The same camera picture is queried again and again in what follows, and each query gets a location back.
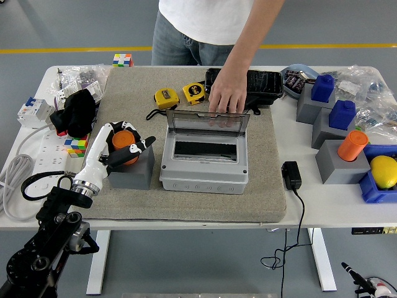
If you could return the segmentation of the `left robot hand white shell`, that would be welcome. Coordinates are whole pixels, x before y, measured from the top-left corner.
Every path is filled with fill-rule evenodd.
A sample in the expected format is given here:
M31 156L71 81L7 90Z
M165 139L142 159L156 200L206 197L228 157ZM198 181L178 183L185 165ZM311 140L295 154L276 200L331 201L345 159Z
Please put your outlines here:
M117 132L131 132L137 141L132 145L112 151L110 144L112 137ZM97 194L102 189L102 181L109 175L110 170L138 157L155 140L154 136L142 140L137 130L129 122L106 123L100 129L88 151L85 167L73 179L72 190L78 192L89 189Z

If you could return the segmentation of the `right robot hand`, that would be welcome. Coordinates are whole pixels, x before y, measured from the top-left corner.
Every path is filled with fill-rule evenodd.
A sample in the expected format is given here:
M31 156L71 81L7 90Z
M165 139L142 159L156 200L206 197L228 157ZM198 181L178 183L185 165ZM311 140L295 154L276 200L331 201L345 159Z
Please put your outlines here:
M363 297L396 297L396 288L382 278L372 277L364 278L354 271L345 262L341 266L347 271L358 286L355 290L357 297L363 294Z

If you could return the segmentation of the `person's hand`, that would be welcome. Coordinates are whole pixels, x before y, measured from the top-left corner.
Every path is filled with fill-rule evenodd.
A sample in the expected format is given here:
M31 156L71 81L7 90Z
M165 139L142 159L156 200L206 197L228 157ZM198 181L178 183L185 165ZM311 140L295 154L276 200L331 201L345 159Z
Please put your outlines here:
M211 113L242 114L247 96L247 71L221 69L209 95Z

